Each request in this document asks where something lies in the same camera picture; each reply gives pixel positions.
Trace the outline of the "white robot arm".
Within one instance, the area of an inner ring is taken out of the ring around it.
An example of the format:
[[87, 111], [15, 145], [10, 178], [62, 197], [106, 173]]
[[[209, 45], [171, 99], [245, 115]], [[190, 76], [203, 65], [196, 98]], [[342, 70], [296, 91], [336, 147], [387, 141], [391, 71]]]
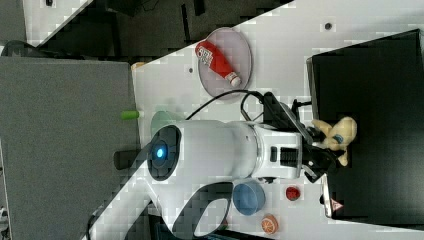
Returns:
[[153, 204], [169, 231], [193, 240], [216, 231], [233, 201], [233, 183], [248, 178], [314, 182], [338, 163], [315, 145], [291, 109], [267, 92], [263, 121], [184, 120], [159, 129], [141, 149], [128, 180], [87, 224], [81, 240], [125, 240]]

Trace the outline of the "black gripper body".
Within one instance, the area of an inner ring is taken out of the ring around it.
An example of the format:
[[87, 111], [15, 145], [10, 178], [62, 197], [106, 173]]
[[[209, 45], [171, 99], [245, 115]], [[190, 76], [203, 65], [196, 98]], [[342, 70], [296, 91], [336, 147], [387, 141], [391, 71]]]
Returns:
[[301, 170], [314, 183], [336, 169], [338, 155], [314, 146], [320, 134], [302, 124], [291, 108], [271, 92], [264, 94], [262, 104], [262, 177], [267, 183], [299, 178]]

